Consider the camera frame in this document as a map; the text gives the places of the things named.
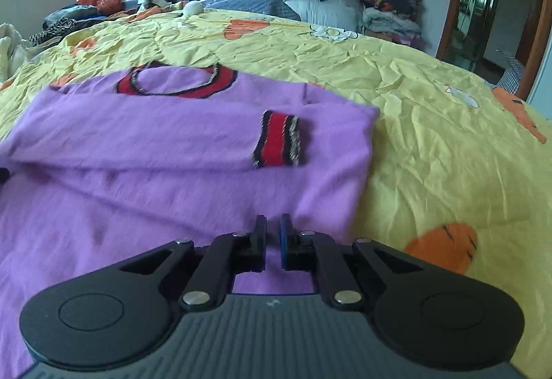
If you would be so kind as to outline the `purple knit sweater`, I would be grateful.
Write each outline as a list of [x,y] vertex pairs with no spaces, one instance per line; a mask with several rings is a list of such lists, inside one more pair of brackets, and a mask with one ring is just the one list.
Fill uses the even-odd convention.
[[42,89],[1,143],[2,376],[30,365],[19,316],[51,285],[260,215],[345,241],[378,115],[220,64]]

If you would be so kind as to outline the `yellow carrot print quilt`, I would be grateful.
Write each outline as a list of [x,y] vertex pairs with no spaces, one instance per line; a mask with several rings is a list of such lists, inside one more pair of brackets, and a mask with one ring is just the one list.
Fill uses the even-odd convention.
[[371,176],[353,231],[396,248],[435,243],[435,228],[477,233],[473,278],[510,293],[526,329],[515,353],[531,378],[551,374],[551,124],[480,77],[420,51],[254,13],[165,13],[77,31],[1,86],[8,132],[34,95],[152,60],[215,62],[311,83],[380,111]]

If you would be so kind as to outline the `white round plush ball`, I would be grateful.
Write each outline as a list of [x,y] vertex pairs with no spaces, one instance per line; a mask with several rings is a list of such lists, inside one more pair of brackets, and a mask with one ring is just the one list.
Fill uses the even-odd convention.
[[185,17],[197,16],[203,14],[205,6],[203,1],[190,1],[183,7],[183,15]]

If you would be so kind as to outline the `grey blue quilted blanket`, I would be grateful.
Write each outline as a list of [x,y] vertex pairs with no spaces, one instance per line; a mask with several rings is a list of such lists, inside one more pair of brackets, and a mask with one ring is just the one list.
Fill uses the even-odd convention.
[[206,8],[251,12],[301,22],[300,15],[281,0],[197,0]]

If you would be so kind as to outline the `white padded jacket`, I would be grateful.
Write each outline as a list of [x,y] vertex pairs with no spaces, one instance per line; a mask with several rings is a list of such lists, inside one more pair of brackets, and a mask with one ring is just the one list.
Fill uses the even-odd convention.
[[23,39],[17,29],[9,23],[0,25],[0,69],[1,82],[9,77],[34,57],[32,44]]

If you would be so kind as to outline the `brown wooden door frame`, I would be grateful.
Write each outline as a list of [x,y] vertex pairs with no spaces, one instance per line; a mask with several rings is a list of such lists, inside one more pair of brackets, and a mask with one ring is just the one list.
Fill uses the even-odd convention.
[[551,0],[450,0],[437,57],[524,99],[550,28]]

